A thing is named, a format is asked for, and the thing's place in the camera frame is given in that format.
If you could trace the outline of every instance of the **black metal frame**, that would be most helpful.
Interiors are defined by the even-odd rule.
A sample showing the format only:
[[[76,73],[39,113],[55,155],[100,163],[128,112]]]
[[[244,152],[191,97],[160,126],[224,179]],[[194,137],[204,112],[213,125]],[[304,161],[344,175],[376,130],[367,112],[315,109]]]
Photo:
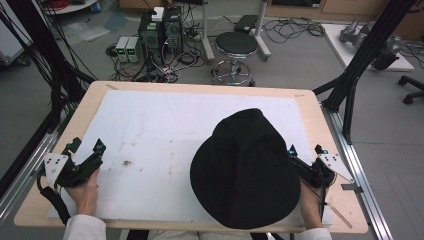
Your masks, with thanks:
[[[61,111],[65,102],[81,101],[86,90],[82,87],[81,81],[92,83],[94,78],[81,72],[72,66],[63,55],[56,43],[51,31],[46,26],[34,3],[31,0],[6,0],[16,17],[22,23],[28,35],[31,37],[34,47],[40,55],[46,60],[48,69],[41,69],[38,65],[39,59],[33,48],[30,48],[14,29],[8,17],[0,11],[0,20],[16,37],[22,45],[26,54],[37,64],[40,74],[45,78],[51,87],[52,110],[46,116],[43,123],[34,133],[21,153],[9,167],[5,175],[0,180],[0,199],[6,193],[10,185],[19,174],[22,167],[26,164],[33,151],[46,133],[52,133],[59,125],[61,120]]]
[[[367,67],[378,56],[383,44],[415,2],[416,0],[391,0],[345,71],[333,81],[313,90],[315,95],[319,95],[333,88],[330,96],[322,102],[322,107],[331,112],[338,112],[340,104],[346,98],[343,136],[349,144],[352,144],[350,133],[356,85]]]

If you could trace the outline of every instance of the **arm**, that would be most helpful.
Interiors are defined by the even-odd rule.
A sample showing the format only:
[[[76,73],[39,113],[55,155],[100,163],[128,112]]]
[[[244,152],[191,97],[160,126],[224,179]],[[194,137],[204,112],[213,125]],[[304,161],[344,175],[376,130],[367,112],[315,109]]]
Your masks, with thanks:
[[[77,206],[77,215],[70,218],[66,224],[63,239],[96,240],[106,239],[105,223],[94,217],[97,209],[97,169],[88,181],[75,188],[66,188],[69,196]]]
[[[300,240],[331,240],[330,231],[323,227],[319,214],[319,195],[300,181],[300,212],[306,231],[299,235]]]

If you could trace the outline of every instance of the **small debris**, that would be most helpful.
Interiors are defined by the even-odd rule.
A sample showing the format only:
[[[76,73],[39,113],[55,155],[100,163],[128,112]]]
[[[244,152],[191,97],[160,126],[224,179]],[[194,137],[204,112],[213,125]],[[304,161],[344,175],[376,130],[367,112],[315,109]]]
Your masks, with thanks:
[[[131,163],[132,163],[131,161],[125,160],[122,162],[122,165],[125,167],[128,167],[129,165],[131,165]]]

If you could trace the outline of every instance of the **human hand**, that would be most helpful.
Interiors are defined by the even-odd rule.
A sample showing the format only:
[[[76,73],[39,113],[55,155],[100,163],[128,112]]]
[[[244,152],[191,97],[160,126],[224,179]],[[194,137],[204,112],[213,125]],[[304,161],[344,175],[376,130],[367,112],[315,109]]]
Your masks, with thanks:
[[[77,214],[94,216],[97,209],[97,176],[100,168],[97,169],[87,182],[73,188],[65,188],[77,206]]]
[[[323,227],[319,213],[319,196],[319,189],[310,188],[302,179],[300,180],[300,212],[306,229]]]

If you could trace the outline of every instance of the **round stool seat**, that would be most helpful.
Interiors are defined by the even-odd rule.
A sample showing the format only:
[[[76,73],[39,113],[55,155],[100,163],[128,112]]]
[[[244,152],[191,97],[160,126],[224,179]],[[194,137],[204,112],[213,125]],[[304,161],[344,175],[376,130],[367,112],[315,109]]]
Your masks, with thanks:
[[[218,51],[231,57],[249,57],[258,48],[253,36],[241,32],[222,33],[216,38],[215,43]]]

